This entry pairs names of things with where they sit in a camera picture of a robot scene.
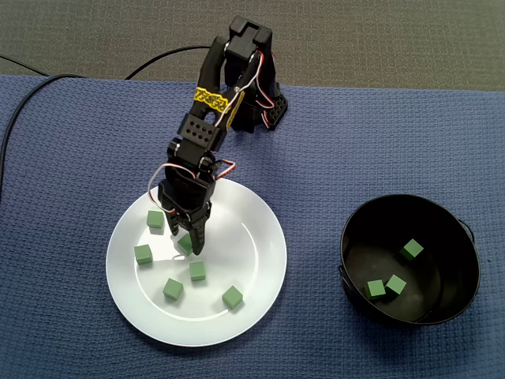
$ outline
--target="mounting hole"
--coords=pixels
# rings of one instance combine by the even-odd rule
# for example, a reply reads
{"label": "mounting hole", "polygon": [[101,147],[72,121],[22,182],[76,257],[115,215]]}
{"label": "mounting hole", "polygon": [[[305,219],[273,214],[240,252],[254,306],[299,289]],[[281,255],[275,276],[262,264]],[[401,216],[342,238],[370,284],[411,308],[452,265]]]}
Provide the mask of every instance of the mounting hole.
{"label": "mounting hole", "polygon": [[205,115],[205,122],[209,124],[214,124],[215,121],[215,114],[214,112],[209,112]]}

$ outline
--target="robotic arm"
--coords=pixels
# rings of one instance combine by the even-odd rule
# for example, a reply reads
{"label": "robotic arm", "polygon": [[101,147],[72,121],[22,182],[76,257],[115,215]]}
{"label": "robotic arm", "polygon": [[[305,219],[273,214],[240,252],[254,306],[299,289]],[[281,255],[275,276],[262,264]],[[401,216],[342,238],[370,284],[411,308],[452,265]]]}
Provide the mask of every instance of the robotic arm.
{"label": "robotic arm", "polygon": [[[226,89],[221,91],[225,59]],[[155,176],[165,170],[158,185],[160,208],[173,235],[179,226],[189,232],[196,255],[204,248],[215,183],[235,168],[235,163],[215,158],[227,132],[233,128],[252,133],[261,122],[273,131],[286,110],[287,101],[275,82],[271,29],[235,17],[230,38],[214,39],[200,70],[193,106],[178,130],[180,137],[170,142],[167,162],[149,183],[151,189]],[[210,113],[213,124],[204,121]],[[230,167],[218,174],[223,163]],[[156,203],[150,191],[149,196]]]}

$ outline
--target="green cube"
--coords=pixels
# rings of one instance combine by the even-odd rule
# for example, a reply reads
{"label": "green cube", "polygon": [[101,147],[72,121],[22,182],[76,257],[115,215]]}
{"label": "green cube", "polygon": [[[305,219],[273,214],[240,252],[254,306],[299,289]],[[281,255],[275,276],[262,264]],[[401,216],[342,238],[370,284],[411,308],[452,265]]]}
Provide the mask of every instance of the green cube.
{"label": "green cube", "polygon": [[233,309],[238,304],[241,303],[242,294],[237,288],[235,288],[234,286],[231,286],[230,289],[224,293],[223,301],[226,303],[227,306],[229,306],[231,309]]}
{"label": "green cube", "polygon": [[189,264],[189,274],[191,275],[191,280],[204,280],[205,279],[205,267],[203,262],[195,262]]}
{"label": "green cube", "polygon": [[393,295],[400,295],[405,287],[406,282],[393,275],[386,283],[386,291]]}
{"label": "green cube", "polygon": [[177,280],[168,279],[168,282],[165,284],[165,288],[163,288],[163,293],[165,296],[168,296],[173,300],[177,300],[179,296],[181,296],[183,287],[182,283]]}
{"label": "green cube", "polygon": [[365,286],[365,292],[368,300],[374,300],[386,294],[382,280],[373,280],[371,282],[367,282]]}
{"label": "green cube", "polygon": [[191,243],[191,236],[190,235],[185,235],[181,239],[179,239],[179,242],[177,242],[179,245],[179,248],[182,250],[182,253],[189,257],[191,253],[193,252],[193,244]]}
{"label": "green cube", "polygon": [[139,265],[152,262],[152,253],[149,245],[135,246],[135,259]]}
{"label": "green cube", "polygon": [[409,243],[403,246],[401,253],[405,258],[409,261],[412,261],[415,257],[419,255],[421,251],[423,251],[424,247],[419,245],[415,239],[411,239]]}
{"label": "green cube", "polygon": [[163,212],[149,211],[148,227],[162,228],[165,225],[165,215]]}

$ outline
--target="pot handle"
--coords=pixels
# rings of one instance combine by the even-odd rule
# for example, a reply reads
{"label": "pot handle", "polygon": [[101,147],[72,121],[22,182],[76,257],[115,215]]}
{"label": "pot handle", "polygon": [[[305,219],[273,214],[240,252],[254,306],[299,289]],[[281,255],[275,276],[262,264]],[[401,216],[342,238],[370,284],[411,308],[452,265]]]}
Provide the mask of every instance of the pot handle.
{"label": "pot handle", "polygon": [[468,229],[468,230],[469,230],[469,232],[470,232],[470,236],[472,237],[472,242],[473,242],[473,244],[475,245],[475,234],[473,233],[472,228],[471,228],[471,227],[469,227],[469,226],[468,226],[468,223],[466,223],[465,221],[463,221],[463,220],[461,220],[461,219],[458,219],[458,221],[459,221],[460,223],[462,223],[462,224],[463,224],[463,226],[464,226],[464,227],[466,227],[466,229]]}
{"label": "pot handle", "polygon": [[349,283],[347,283],[342,265],[339,266],[339,271],[340,271],[340,281],[342,282],[342,286],[347,287],[349,289],[349,291],[352,291],[353,288],[349,285]]}

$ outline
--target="table surface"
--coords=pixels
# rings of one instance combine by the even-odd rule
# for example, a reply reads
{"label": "table surface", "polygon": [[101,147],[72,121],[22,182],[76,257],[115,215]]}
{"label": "table surface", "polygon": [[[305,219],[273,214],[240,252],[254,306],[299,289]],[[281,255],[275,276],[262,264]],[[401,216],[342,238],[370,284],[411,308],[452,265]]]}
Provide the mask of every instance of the table surface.
{"label": "table surface", "polygon": [[[0,52],[51,74],[125,78],[209,44],[241,14],[272,28],[283,84],[505,90],[503,0],[0,0]],[[196,81],[203,51],[142,80]],[[0,73],[23,73],[0,61]]]}
{"label": "table surface", "polygon": [[[0,134],[42,79],[0,76]],[[286,280],[238,338],[183,349],[117,310],[105,256],[189,109],[195,84],[63,79],[12,132],[0,202],[3,377],[502,377],[505,370],[505,93],[284,87],[278,130],[230,133],[230,179],[273,209]],[[412,193],[477,237],[481,288],[443,325],[395,330],[358,314],[340,287],[339,239],[363,202]]]}

